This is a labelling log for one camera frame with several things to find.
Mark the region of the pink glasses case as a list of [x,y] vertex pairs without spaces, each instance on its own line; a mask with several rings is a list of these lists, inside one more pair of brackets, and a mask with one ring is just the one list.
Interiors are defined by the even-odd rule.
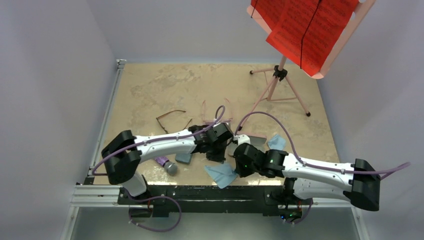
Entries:
[[[248,135],[250,137],[250,142],[251,145],[253,145],[255,148],[257,148],[258,150],[264,152],[265,151],[265,143],[267,142],[267,137],[263,134],[245,134]],[[236,150],[238,145],[235,145],[233,143],[231,143],[228,147],[227,147],[227,155],[230,157],[234,156],[234,151]]]

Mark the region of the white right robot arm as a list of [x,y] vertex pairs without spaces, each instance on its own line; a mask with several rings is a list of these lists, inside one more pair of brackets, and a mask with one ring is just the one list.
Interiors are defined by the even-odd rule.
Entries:
[[380,209],[381,177],[364,159],[333,163],[296,157],[283,150],[263,152],[249,143],[233,153],[241,178],[254,173],[267,178],[284,178],[280,196],[288,204],[313,198],[338,199],[362,210]]

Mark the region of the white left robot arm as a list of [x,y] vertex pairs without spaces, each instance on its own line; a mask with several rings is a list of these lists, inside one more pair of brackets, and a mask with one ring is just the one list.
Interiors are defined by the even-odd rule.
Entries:
[[137,173],[139,164],[157,157],[176,154],[215,154],[225,150],[233,139],[227,123],[192,125],[175,133],[140,136],[131,130],[120,132],[101,151],[110,185],[122,185],[138,205],[149,199],[147,182]]

